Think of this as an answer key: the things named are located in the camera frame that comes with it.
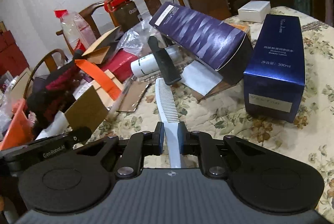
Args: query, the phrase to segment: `white box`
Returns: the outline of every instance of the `white box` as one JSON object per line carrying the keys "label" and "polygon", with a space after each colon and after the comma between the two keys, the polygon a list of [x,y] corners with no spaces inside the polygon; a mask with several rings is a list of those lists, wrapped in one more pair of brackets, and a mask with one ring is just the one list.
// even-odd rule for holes
{"label": "white box", "polygon": [[246,22],[261,23],[270,9],[270,2],[268,1],[250,1],[238,9],[239,19]]}

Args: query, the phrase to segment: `quilted tablecloth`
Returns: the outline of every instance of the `quilted tablecloth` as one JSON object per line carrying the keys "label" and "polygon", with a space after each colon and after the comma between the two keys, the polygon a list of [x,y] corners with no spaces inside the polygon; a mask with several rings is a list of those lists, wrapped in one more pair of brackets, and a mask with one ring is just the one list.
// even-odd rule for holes
{"label": "quilted tablecloth", "polygon": [[[271,13],[298,16],[302,26],[306,86],[294,122],[255,119],[247,114],[242,81],[199,104],[188,87],[181,83],[174,86],[180,120],[189,131],[208,132],[217,139],[232,134],[315,167],[325,183],[316,210],[334,223],[334,136],[331,139],[334,134],[334,28],[286,7],[273,8]],[[256,44],[262,24],[241,22],[238,16],[226,22],[248,24],[251,42]],[[153,131],[158,121],[155,90],[151,86],[135,113],[121,113],[113,123],[104,121],[91,141],[108,134],[129,138],[141,130]],[[196,157],[187,157],[186,163],[189,167],[196,166]],[[145,167],[169,167],[166,146],[161,157],[146,157]]]}

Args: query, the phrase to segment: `white comb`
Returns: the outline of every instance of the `white comb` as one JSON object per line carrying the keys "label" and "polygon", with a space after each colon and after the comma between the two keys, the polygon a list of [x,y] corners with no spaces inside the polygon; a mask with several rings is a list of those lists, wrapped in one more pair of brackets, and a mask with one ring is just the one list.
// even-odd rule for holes
{"label": "white comb", "polygon": [[172,90],[166,85],[163,78],[158,78],[155,81],[155,98],[161,121],[164,123],[170,167],[181,168],[183,159],[180,155],[179,141],[177,137],[177,128],[180,121],[176,111]]}

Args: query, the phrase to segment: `plastic bag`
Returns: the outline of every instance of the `plastic bag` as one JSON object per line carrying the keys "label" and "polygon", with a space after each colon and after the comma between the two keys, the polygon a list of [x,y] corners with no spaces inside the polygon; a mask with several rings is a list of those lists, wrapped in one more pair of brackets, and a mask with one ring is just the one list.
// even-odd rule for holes
{"label": "plastic bag", "polygon": [[117,44],[114,55],[120,50],[124,49],[128,53],[132,53],[138,57],[143,57],[151,52],[147,44],[148,38],[154,35],[158,40],[162,41],[158,30],[153,28],[149,22],[152,16],[144,18],[140,23],[133,26],[126,31]]}
{"label": "plastic bag", "polygon": [[8,126],[10,121],[12,120],[12,105],[13,101],[10,97],[10,93],[16,84],[17,80],[19,79],[18,76],[16,76],[7,87],[6,91],[4,92],[2,99],[0,101],[0,134],[5,130],[5,127]]}

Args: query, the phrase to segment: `black comb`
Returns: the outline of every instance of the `black comb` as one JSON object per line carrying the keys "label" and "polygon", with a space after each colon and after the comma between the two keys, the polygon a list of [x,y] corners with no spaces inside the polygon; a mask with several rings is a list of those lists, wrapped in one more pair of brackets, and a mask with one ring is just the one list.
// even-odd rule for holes
{"label": "black comb", "polygon": [[156,37],[149,37],[148,46],[157,61],[158,67],[161,71],[161,76],[164,78],[165,83],[168,86],[181,80],[180,72],[175,68],[172,59],[164,48],[158,46],[158,40]]}

